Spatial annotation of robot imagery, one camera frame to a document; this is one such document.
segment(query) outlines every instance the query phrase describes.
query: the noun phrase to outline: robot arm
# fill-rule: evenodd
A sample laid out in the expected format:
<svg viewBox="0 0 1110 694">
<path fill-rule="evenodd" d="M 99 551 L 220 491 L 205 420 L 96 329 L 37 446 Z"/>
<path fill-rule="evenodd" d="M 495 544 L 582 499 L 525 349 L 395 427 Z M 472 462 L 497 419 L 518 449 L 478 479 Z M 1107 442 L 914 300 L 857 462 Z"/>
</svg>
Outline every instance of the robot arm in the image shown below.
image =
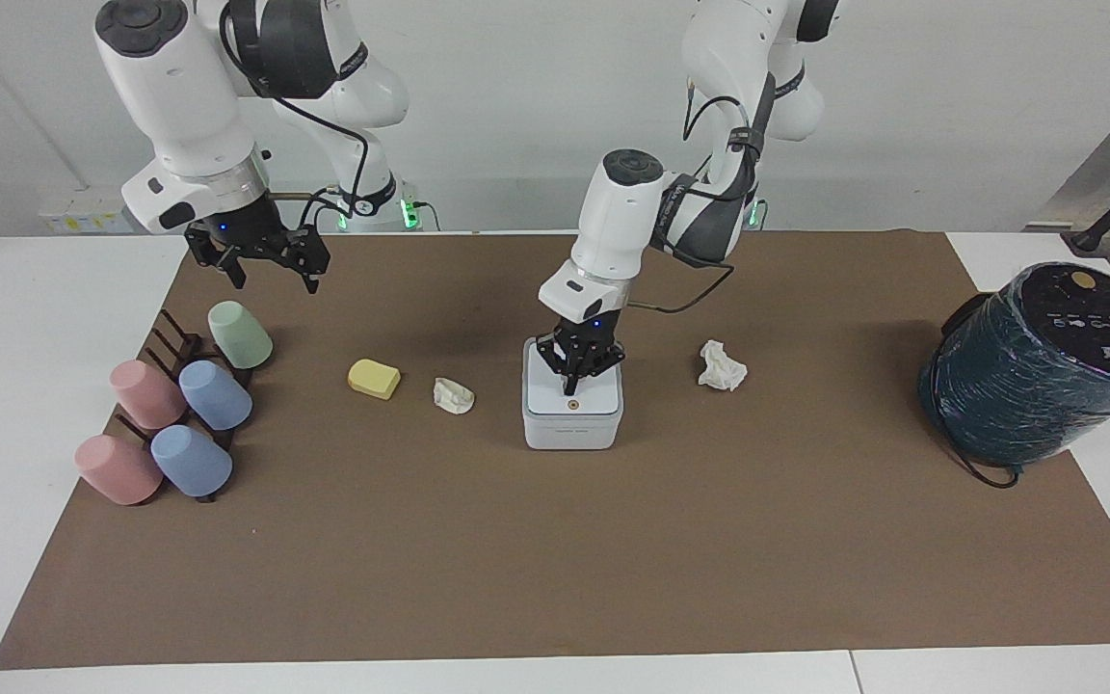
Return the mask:
<svg viewBox="0 0 1110 694">
<path fill-rule="evenodd" d="M 837 17 L 838 0 L 697 3 L 683 60 L 722 124 L 709 172 L 662 174 L 659 161 L 637 150 L 599 163 L 572 257 L 538 290 L 559 322 L 537 352 L 563 375 L 566 395 L 625 358 L 614 329 L 645 247 L 692 266 L 723 266 L 753 205 L 765 137 L 803 140 L 819 122 L 824 98 L 806 79 L 800 43 L 824 39 Z"/>
<path fill-rule="evenodd" d="M 150 232 L 185 228 L 198 262 L 239 289 L 238 260 L 265 259 L 294 269 L 314 293 L 330 257 L 313 224 L 281 223 L 238 97 L 273 98 L 279 113 L 316 138 L 352 219 L 405 229 L 410 217 L 390 205 L 401 197 L 383 149 L 352 128 L 401 122 L 408 93 L 370 58 L 345 0 L 195 6 L 198 14 L 182 0 L 110 0 L 98 13 L 107 73 L 157 154 L 123 185 L 123 199 Z"/>
</svg>

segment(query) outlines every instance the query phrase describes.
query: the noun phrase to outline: yellow sponge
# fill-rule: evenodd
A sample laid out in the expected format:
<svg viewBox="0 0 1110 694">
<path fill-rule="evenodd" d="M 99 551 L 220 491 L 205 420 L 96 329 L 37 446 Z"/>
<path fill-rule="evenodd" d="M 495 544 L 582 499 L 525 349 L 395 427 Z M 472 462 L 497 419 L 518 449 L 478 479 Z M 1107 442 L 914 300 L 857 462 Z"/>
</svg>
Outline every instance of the yellow sponge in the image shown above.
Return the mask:
<svg viewBox="0 0 1110 694">
<path fill-rule="evenodd" d="M 386 364 L 359 360 L 349 369 L 349 386 L 354 391 L 365 392 L 373 399 L 392 399 L 397 383 L 401 383 L 401 372 Z"/>
</svg>

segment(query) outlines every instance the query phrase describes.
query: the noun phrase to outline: green cup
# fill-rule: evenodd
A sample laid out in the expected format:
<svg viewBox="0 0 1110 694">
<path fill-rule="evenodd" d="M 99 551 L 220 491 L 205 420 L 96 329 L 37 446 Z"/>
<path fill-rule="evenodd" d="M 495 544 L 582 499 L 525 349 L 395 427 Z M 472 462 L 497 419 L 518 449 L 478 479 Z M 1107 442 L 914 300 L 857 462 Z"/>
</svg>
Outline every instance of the green cup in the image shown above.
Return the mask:
<svg viewBox="0 0 1110 694">
<path fill-rule="evenodd" d="M 239 302 L 221 302 L 208 312 L 208 329 L 234 369 L 255 369 L 273 352 L 273 339 Z"/>
</svg>

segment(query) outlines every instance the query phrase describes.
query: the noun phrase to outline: crumpled tissue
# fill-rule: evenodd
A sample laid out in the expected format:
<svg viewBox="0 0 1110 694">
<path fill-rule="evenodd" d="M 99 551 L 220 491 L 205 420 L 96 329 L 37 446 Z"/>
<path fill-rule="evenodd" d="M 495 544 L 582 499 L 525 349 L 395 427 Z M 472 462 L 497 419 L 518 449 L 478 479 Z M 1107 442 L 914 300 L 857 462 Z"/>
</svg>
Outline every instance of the crumpled tissue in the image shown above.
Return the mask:
<svg viewBox="0 0 1110 694">
<path fill-rule="evenodd" d="M 705 373 L 697 379 L 697 385 L 708 385 L 718 391 L 735 391 L 748 374 L 748 368 L 727 356 L 723 343 L 710 340 L 700 348 L 705 360 Z"/>
<path fill-rule="evenodd" d="M 467 413 L 474 408 L 474 391 L 446 378 L 436 378 L 435 404 L 445 413 Z"/>
</svg>

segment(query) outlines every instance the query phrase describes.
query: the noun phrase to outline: white table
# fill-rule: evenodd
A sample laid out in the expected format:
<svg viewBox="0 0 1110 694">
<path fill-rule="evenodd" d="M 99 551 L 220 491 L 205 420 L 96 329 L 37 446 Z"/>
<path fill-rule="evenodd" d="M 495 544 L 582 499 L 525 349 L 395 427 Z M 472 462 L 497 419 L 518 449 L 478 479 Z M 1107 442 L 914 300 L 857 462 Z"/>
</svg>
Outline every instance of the white table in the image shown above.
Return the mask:
<svg viewBox="0 0 1110 694">
<path fill-rule="evenodd" d="M 979 289 L 1071 260 L 1057 238 L 953 234 Z M 135 354 L 181 238 L 0 238 L 0 638 L 77 475 L 71 451 L 105 423 L 105 374 Z M 1098 263 L 1100 268 L 1107 265 Z M 80 311 L 71 311 L 80 304 Z M 37 362 L 44 354 L 44 363 Z M 1110 514 L 1110 423 L 1074 445 Z M 31 466 L 22 466 L 27 461 Z M 272 663 L 0 673 L 0 691 L 780 691 L 816 694 L 1110 691 L 1110 646 Z"/>
</svg>

